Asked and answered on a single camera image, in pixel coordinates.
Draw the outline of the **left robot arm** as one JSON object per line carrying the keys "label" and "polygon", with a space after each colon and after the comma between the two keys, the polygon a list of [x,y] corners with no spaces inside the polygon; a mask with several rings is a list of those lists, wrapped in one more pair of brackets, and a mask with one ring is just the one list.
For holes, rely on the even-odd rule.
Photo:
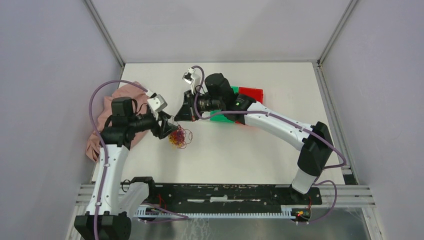
{"label": "left robot arm", "polygon": [[99,173],[85,213],[76,216],[74,227],[85,240],[127,240],[132,218],[142,202],[156,200],[158,191],[152,177],[142,177],[130,183],[119,198],[124,165],[131,142],[137,133],[151,131],[164,139],[178,127],[169,123],[164,112],[168,104],[161,95],[147,99],[146,113],[135,111],[137,102],[131,97],[118,97],[111,102],[111,115],[100,132]]}

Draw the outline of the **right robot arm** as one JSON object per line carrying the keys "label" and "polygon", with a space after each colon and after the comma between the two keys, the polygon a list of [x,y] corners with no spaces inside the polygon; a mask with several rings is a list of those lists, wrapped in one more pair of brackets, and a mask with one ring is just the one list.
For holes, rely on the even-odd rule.
{"label": "right robot arm", "polygon": [[229,121],[259,128],[289,143],[300,152],[298,170],[289,189],[289,199],[302,204],[309,198],[309,190],[322,174],[327,161],[334,152],[328,126],[320,121],[307,124],[286,118],[253,97],[234,92],[221,73],[206,77],[207,92],[200,94],[200,76],[192,69],[184,73],[183,80],[190,89],[183,94],[183,104],[175,116],[176,121],[194,122],[203,113],[212,117],[223,115]]}

